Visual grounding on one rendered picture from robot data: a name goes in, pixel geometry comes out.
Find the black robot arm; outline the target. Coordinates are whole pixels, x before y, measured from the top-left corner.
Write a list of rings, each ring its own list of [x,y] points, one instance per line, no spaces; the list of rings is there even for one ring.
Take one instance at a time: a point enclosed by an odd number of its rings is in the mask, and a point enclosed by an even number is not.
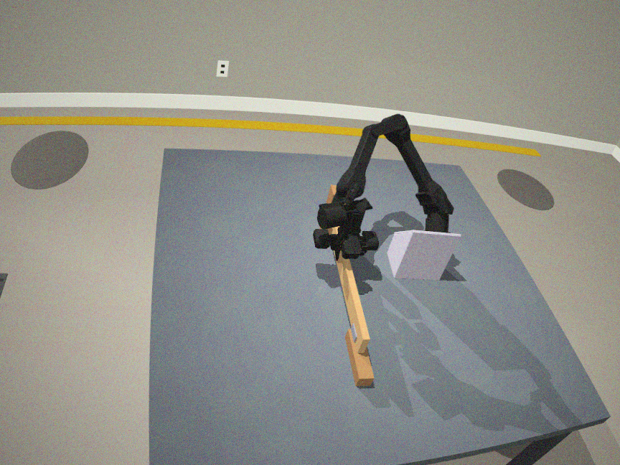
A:
[[[427,215],[425,231],[450,233],[448,232],[448,215],[453,214],[454,206],[449,202],[441,185],[436,183],[428,173],[410,139],[408,121],[404,115],[399,113],[384,118],[381,123],[362,129],[356,152],[348,170],[337,183],[332,203],[319,205],[317,221],[320,228],[324,230],[343,226],[343,224],[359,227],[365,211],[372,209],[372,205],[365,197],[359,200],[354,199],[364,192],[365,172],[380,135],[384,135],[388,141],[397,146],[418,185],[418,193],[415,195],[420,206],[423,206],[424,215]],[[357,259],[367,252],[368,243],[362,242],[359,234],[359,232],[354,232],[354,235],[348,235],[348,232],[343,232],[339,236],[337,244],[341,246],[344,259]]]

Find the long wooden rail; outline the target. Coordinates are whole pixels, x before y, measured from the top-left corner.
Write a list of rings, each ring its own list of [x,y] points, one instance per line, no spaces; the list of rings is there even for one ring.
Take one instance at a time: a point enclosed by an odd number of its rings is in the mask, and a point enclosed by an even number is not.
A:
[[[339,253],[337,267],[342,283],[342,288],[344,291],[345,303],[349,314],[350,324],[351,326],[354,324],[357,332],[357,338],[354,342],[357,353],[365,353],[367,345],[370,341],[370,336],[368,334],[367,326],[365,323],[365,316],[357,292],[351,263],[349,259],[344,259],[342,257],[342,251],[340,251]]]

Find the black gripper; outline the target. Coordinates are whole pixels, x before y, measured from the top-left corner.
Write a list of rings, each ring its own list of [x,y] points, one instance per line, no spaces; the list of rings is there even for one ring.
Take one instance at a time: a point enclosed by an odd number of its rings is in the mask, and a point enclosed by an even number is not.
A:
[[[329,246],[335,252],[336,261],[339,259],[339,253],[342,250],[341,246],[337,244],[339,236],[343,232],[348,232],[348,235],[354,235],[354,232],[361,233],[361,225],[359,227],[350,227],[346,224],[343,226],[339,226],[338,234],[329,234],[329,231],[326,229],[315,229],[313,233],[315,248],[327,249]],[[362,231],[362,235],[360,240],[364,243],[368,243],[367,250],[377,250],[379,246],[379,242],[376,236],[375,231]]]

